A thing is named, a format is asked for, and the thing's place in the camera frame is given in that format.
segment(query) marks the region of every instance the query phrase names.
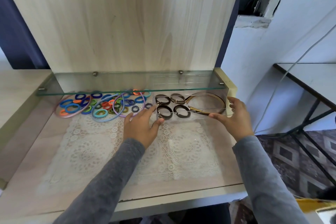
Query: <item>person's right hand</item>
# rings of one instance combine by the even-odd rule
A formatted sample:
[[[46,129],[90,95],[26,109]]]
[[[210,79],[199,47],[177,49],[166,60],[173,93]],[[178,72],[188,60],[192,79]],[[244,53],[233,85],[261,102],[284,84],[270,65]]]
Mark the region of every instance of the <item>person's right hand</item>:
[[[246,136],[253,136],[254,132],[251,125],[250,114],[246,109],[244,102],[237,98],[227,97],[230,101],[230,107],[234,113],[229,118],[219,113],[209,114],[210,118],[219,120],[227,129],[227,131],[238,142]]]

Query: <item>white wall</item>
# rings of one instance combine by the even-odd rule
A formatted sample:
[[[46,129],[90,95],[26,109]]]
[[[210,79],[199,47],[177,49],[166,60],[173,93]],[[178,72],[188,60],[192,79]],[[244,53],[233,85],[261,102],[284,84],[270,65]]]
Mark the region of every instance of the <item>white wall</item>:
[[[12,69],[12,67],[9,64],[5,54],[3,53],[0,47],[0,70],[7,70],[7,69]]]
[[[254,126],[282,76],[272,65],[295,62],[335,24],[336,0],[281,0],[268,28],[234,28],[221,68],[237,85],[237,97],[246,102]],[[336,62],[336,30],[301,62]],[[279,133],[295,127],[314,100],[286,78],[258,131]],[[318,111],[326,109],[321,105]],[[327,116],[307,130],[336,128],[334,117]]]

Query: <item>pile of hair ties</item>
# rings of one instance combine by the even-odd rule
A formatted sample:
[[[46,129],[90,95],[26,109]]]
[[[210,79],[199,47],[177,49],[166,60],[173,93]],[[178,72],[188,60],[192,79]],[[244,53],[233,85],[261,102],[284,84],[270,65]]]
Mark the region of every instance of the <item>pile of hair ties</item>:
[[[128,107],[132,106],[133,112],[139,112],[143,110],[144,108],[149,109],[151,106],[153,106],[152,103],[146,103],[146,99],[151,95],[149,92],[148,95],[144,95],[145,92],[124,92],[121,94],[107,94],[104,95],[101,93],[93,93],[89,96],[86,96],[86,94],[76,94],[75,99],[69,99],[71,95],[67,96],[66,98],[63,98],[54,108],[54,113],[61,117],[61,118],[69,118],[73,117],[79,113],[82,113],[84,115],[91,114],[93,120],[96,122],[106,122],[113,119],[116,119],[117,117],[126,117],[126,115],[122,115],[122,113],[128,112]],[[136,99],[127,99],[131,95],[140,95]],[[136,103],[145,103],[141,110],[138,106],[136,106]],[[59,113],[56,112],[57,107],[64,107]],[[70,107],[75,107],[75,110],[69,110]],[[112,118],[108,119],[101,119],[103,117],[106,117],[110,114],[115,114]]]
[[[218,113],[222,113],[225,111],[225,102],[223,99],[221,99],[219,96],[215,95],[215,94],[212,94],[212,93],[208,93],[208,92],[197,92],[197,93],[194,93],[192,95],[190,95],[189,97],[185,98],[183,95],[179,94],[179,93],[173,93],[169,96],[166,96],[166,95],[163,95],[163,94],[158,94],[155,96],[155,102],[158,104],[158,107],[157,107],[157,114],[160,118],[163,118],[165,120],[169,120],[173,117],[173,113],[175,115],[177,115],[179,118],[189,118],[190,115],[191,115],[191,112],[195,112],[195,113],[198,113],[198,114],[202,114],[202,115],[209,115],[210,113],[208,112],[204,112],[202,110],[199,110],[195,107],[192,107],[190,105],[185,106],[184,104],[188,104],[190,102],[191,99],[197,97],[197,96],[210,96],[210,97],[213,97],[213,98],[216,98],[218,99],[222,104],[223,104],[223,107],[221,108],[221,110],[218,112]],[[159,101],[160,98],[164,98],[166,99],[167,101]],[[174,109],[172,110],[170,107],[168,107],[168,105],[173,102],[175,104],[177,104]],[[160,110],[161,109],[166,109],[170,112],[170,115],[163,115]],[[187,111],[187,115],[182,115],[181,113],[179,113],[177,110],[178,109],[184,109]]]

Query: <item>person's left hand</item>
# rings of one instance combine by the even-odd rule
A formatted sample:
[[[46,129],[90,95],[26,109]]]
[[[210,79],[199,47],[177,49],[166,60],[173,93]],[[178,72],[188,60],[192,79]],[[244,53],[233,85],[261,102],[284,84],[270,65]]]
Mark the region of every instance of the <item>person's left hand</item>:
[[[124,140],[133,138],[141,142],[147,149],[157,137],[159,126],[165,121],[160,118],[153,123],[152,128],[149,128],[149,118],[155,109],[156,106],[152,106],[148,110],[143,109],[132,120],[130,119],[133,113],[129,113],[124,121]]]

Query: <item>glass shelf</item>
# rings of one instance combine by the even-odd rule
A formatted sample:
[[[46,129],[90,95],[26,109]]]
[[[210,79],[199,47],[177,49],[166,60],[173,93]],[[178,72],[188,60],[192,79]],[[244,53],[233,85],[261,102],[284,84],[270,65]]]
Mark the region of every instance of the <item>glass shelf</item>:
[[[173,90],[220,90],[224,83],[214,71],[100,72],[53,74],[38,90],[38,96]]]

